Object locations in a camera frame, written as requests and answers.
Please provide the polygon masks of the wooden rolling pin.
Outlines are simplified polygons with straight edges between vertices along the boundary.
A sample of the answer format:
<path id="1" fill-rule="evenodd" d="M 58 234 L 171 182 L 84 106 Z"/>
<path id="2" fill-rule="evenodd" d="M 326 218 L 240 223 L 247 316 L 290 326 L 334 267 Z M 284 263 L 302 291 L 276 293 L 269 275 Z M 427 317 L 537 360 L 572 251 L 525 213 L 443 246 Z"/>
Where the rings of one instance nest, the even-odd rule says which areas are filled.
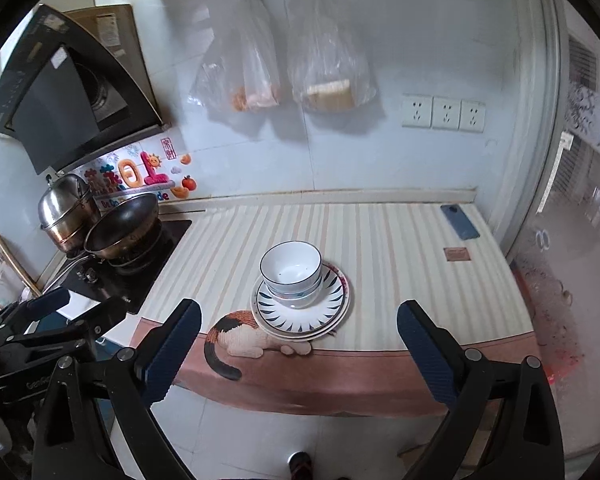
<path id="1" fill-rule="evenodd" d="M 35 296 L 35 298 L 41 296 L 42 292 L 38 289 L 38 286 L 36 286 L 35 282 L 32 281 L 32 278 L 30 278 L 29 274 L 27 274 L 27 271 L 23 269 L 23 266 L 19 263 L 17 258 L 9 250 L 7 243 L 5 242 L 4 238 L 1 237 L 1 235 L 0 251 L 8 264 L 12 267 L 12 270 L 14 270 L 15 274 L 17 274 L 20 282 L 30 290 L 31 294 Z"/>

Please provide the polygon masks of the glass sliding door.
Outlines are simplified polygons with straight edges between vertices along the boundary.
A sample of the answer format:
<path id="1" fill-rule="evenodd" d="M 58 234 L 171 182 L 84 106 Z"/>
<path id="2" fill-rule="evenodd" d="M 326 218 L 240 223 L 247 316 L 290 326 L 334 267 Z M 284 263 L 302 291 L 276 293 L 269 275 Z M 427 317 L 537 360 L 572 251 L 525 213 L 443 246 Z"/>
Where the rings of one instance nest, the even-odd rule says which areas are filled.
<path id="1" fill-rule="evenodd" d="M 600 40 L 550 0 L 557 104 L 545 166 L 512 250 L 567 456 L 600 448 Z"/>

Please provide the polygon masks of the white wall socket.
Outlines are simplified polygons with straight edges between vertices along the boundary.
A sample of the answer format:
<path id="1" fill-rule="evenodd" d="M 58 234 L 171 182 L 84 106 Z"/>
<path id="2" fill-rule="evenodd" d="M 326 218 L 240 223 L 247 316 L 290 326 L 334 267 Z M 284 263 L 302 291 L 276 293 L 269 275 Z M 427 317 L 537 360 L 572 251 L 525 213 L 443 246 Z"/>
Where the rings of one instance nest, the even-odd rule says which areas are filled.
<path id="1" fill-rule="evenodd" d="M 434 96 L 432 98 L 431 127 L 458 130 L 460 128 L 460 100 Z"/>
<path id="2" fill-rule="evenodd" d="M 486 124 L 486 104 L 475 101 L 460 102 L 460 131 L 483 133 Z"/>
<path id="3" fill-rule="evenodd" d="M 432 96 L 404 94 L 402 99 L 402 127 L 428 129 L 431 127 L 431 119 Z"/>

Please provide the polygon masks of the white bowl red flowers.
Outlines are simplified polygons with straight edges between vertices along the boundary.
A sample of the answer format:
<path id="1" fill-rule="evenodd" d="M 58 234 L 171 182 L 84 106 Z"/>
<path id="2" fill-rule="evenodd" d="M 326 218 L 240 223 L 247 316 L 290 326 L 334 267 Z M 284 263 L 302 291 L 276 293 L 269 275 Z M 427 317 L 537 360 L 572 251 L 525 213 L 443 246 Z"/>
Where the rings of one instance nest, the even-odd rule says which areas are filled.
<path id="1" fill-rule="evenodd" d="M 300 310 L 305 309 L 307 307 L 311 307 L 312 304 L 317 300 L 318 296 L 320 296 L 319 292 L 311 292 L 310 294 L 304 295 L 302 297 L 294 297 L 294 298 L 283 298 L 279 296 L 272 296 L 272 299 L 281 304 L 283 307 Z"/>

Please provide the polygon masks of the plastic bag with bread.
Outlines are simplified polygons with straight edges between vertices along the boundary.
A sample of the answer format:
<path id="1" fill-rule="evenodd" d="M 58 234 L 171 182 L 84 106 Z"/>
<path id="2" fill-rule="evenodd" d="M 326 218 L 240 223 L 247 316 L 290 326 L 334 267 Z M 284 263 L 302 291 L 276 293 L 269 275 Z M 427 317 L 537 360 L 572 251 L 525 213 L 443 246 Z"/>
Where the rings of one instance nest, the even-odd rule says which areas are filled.
<path id="1" fill-rule="evenodd" d="M 287 68 L 309 112 L 347 112 L 376 96 L 362 41 L 332 0 L 290 0 Z"/>

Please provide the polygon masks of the black range hood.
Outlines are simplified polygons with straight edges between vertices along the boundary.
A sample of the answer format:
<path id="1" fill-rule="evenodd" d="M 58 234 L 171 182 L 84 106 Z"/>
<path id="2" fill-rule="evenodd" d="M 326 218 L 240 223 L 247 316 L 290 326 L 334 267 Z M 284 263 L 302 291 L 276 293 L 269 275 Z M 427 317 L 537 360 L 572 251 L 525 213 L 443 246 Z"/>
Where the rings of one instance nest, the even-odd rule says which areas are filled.
<path id="1" fill-rule="evenodd" d="M 46 4 L 0 78 L 0 133 L 37 174 L 72 169 L 164 127 L 129 71 L 82 25 Z"/>

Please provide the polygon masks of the plastic bag with orange food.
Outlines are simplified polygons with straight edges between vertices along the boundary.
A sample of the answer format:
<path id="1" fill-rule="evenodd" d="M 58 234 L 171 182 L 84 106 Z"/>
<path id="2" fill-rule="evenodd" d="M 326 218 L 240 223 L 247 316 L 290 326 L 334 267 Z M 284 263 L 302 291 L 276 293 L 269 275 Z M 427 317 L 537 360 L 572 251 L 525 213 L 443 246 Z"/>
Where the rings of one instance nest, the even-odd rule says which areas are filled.
<path id="1" fill-rule="evenodd" d="M 189 101 L 217 113 L 260 112 L 282 99 L 275 41 L 261 0 L 238 0 L 230 27 L 213 39 Z"/>

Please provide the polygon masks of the white middle wall socket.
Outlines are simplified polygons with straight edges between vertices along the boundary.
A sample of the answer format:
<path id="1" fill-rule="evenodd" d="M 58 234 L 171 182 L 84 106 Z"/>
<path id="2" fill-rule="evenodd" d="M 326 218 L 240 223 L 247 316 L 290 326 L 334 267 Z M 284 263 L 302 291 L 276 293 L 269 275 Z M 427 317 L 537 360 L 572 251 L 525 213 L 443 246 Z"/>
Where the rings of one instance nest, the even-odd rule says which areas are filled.
<path id="1" fill-rule="evenodd" d="M 431 127 L 458 130 L 460 128 L 460 100 L 434 96 L 432 98 Z"/>

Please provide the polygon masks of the colourful cartoon wall sticker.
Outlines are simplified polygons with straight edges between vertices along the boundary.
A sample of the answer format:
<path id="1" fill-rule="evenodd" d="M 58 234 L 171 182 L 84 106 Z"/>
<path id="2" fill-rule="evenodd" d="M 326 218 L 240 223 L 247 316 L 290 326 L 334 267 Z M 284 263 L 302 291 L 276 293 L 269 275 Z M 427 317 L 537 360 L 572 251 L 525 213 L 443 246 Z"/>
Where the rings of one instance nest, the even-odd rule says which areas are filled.
<path id="1" fill-rule="evenodd" d="M 193 156 L 178 130 L 151 136 L 87 162 L 73 173 L 107 210 L 131 197 L 152 194 L 159 202 L 187 200 L 197 191 Z"/>

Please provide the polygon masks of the stainless steel lidded pot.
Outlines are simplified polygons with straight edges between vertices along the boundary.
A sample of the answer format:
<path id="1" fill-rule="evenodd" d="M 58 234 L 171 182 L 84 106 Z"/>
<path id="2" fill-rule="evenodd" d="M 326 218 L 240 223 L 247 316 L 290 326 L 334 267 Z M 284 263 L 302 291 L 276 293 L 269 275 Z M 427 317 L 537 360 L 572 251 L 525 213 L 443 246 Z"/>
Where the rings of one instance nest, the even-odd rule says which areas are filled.
<path id="1" fill-rule="evenodd" d="M 47 184 L 38 202 L 41 229 L 66 255 L 83 252 L 88 232 L 100 219 L 90 187 L 75 174 L 47 178 Z"/>

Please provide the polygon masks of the white bowl blue floral outside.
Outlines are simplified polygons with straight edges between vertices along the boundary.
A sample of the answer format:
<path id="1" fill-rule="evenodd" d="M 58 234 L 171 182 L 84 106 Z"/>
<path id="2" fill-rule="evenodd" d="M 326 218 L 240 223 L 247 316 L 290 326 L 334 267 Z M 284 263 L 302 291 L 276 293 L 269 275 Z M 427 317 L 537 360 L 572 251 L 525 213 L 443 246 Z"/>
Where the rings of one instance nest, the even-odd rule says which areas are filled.
<path id="1" fill-rule="evenodd" d="M 305 300 L 306 298 L 314 297 L 318 290 L 322 287 L 322 280 L 319 278 L 315 283 L 311 284 L 308 288 L 299 290 L 298 292 L 282 292 L 281 290 L 276 290 L 269 284 L 263 284 L 264 289 L 274 298 L 280 299 L 283 301 L 300 301 Z"/>

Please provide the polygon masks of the blue grey smartphone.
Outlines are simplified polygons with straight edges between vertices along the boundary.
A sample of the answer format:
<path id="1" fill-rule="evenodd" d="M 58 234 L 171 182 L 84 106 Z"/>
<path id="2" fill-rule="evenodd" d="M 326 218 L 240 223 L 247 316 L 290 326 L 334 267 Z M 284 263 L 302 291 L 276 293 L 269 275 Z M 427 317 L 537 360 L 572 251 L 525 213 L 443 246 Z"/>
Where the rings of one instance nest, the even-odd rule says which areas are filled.
<path id="1" fill-rule="evenodd" d="M 460 204 L 443 204 L 440 209 L 461 240 L 475 240 L 480 237 L 480 233 Z"/>

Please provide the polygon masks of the white bowl grey rim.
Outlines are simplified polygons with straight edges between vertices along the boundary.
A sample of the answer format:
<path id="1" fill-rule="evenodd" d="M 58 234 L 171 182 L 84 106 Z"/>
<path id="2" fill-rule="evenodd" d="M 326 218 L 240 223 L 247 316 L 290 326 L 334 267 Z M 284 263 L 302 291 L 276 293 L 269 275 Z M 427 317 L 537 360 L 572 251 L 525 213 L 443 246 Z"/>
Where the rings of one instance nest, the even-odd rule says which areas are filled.
<path id="1" fill-rule="evenodd" d="M 298 292 L 313 284 L 322 270 L 322 253 L 302 240 L 271 247 L 260 260 L 265 283 L 282 292 Z"/>

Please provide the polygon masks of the white left wall socket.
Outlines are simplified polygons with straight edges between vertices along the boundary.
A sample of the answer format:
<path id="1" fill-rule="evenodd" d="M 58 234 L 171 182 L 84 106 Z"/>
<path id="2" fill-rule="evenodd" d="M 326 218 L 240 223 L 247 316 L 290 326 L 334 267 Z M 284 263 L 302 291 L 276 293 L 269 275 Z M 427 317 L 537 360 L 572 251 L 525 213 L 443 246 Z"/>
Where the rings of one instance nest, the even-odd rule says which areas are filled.
<path id="1" fill-rule="evenodd" d="M 432 96 L 404 94 L 402 99 L 402 127 L 428 129 L 431 127 L 431 119 Z"/>

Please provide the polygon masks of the white right wall socket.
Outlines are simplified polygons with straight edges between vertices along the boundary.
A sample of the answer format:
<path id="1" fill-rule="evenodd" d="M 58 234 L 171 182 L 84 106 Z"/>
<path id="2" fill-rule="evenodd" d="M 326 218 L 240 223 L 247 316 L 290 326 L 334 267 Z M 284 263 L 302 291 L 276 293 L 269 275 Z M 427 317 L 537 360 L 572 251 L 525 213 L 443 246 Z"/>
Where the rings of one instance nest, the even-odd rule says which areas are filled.
<path id="1" fill-rule="evenodd" d="M 486 124 L 486 104 L 475 101 L 460 102 L 460 131 L 483 133 Z"/>

